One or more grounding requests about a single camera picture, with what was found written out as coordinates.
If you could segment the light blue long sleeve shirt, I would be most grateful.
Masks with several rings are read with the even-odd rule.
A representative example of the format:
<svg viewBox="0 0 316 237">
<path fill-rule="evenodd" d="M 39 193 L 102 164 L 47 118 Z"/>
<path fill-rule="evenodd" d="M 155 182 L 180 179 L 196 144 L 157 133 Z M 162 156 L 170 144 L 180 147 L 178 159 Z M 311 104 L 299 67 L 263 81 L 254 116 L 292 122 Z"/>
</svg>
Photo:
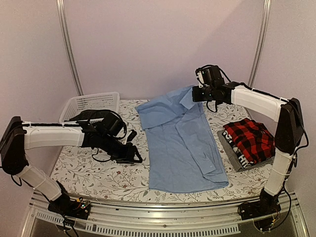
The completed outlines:
<svg viewBox="0 0 316 237">
<path fill-rule="evenodd" d="M 149 149 L 149 188 L 169 193 L 221 189 L 229 181 L 192 87 L 171 91 L 135 108 Z"/>
</svg>

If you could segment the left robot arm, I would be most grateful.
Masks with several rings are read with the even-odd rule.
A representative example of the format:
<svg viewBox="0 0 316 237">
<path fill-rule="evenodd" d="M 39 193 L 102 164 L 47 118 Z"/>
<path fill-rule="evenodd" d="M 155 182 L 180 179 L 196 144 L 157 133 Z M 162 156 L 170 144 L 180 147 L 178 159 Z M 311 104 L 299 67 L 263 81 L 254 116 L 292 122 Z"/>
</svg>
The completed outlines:
<svg viewBox="0 0 316 237">
<path fill-rule="evenodd" d="M 136 134 L 135 130 L 127 130 L 118 113 L 108 109 L 84 110 L 64 123 L 31 123 L 15 116 L 0 140 L 1 168 L 54 201 L 62 214 L 70 214 L 74 207 L 63 186 L 34 167 L 25 151 L 58 146 L 96 148 L 117 163 L 142 163 L 132 143 Z"/>
</svg>

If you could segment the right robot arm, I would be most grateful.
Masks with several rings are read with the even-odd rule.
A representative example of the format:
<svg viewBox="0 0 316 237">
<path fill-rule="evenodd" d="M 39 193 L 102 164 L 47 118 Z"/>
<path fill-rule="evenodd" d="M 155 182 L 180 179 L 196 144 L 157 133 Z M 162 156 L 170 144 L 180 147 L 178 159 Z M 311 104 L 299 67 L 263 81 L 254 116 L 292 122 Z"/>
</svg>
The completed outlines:
<svg viewBox="0 0 316 237">
<path fill-rule="evenodd" d="M 297 165 L 297 152 L 302 137 L 307 137 L 301 105 L 298 99 L 284 99 L 247 86 L 243 82 L 228 81 L 217 65 L 205 65 L 195 70 L 198 85 L 193 87 L 194 102 L 214 101 L 242 106 L 260 113 L 277 123 L 275 133 L 276 154 L 270 176 L 255 205 L 259 215 L 274 208 L 274 200 L 284 188 L 292 167 Z"/>
</svg>

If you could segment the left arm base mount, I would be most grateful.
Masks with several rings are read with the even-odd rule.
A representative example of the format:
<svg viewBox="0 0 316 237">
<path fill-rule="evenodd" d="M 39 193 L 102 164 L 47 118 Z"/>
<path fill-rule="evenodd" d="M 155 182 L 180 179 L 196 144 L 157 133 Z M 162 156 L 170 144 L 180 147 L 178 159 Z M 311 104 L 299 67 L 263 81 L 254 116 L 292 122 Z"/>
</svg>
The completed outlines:
<svg viewBox="0 0 316 237">
<path fill-rule="evenodd" d="M 71 199 L 66 191 L 62 191 L 56 200 L 48 200 L 48 210 L 58 213 L 63 217 L 87 220 L 90 215 L 91 202 L 82 197 Z"/>
</svg>

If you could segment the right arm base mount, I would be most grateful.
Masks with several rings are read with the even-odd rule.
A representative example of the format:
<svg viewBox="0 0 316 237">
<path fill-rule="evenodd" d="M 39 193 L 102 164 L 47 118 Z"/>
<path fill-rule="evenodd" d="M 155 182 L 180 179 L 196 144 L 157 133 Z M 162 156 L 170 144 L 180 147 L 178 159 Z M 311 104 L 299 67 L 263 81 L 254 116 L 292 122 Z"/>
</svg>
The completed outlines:
<svg viewBox="0 0 316 237">
<path fill-rule="evenodd" d="M 237 208 L 237 213 L 242 220 L 254 219 L 269 215 L 264 219 L 254 222 L 254 226 L 261 232 L 272 229 L 280 217 L 281 207 L 278 201 L 279 194 L 272 196 L 264 189 L 260 192 L 259 200 L 254 202 L 243 202 Z"/>
</svg>

